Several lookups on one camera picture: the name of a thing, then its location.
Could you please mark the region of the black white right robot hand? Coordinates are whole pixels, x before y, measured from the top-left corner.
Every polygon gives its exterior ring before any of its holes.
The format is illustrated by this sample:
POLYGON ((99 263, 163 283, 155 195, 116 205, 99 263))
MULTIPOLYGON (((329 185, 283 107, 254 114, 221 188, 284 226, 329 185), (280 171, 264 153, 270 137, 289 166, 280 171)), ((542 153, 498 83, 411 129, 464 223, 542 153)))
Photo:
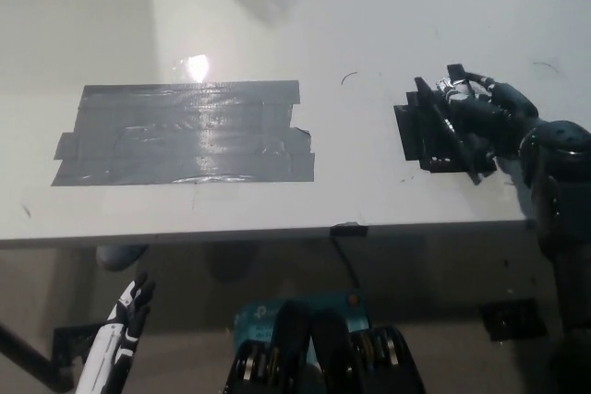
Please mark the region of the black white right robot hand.
POLYGON ((526 135, 543 122, 521 91, 491 77, 462 71, 442 78, 436 88, 453 121, 488 140, 500 157, 515 158, 526 135))

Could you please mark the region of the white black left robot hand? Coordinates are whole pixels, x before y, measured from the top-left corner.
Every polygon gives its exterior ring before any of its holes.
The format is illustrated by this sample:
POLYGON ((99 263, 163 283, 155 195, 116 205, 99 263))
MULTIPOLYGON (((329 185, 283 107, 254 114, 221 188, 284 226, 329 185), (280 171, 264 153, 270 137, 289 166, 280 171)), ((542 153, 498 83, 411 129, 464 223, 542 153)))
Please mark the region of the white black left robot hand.
POLYGON ((120 394, 127 382, 150 313, 155 282, 138 275, 121 293, 98 329, 76 394, 120 394))

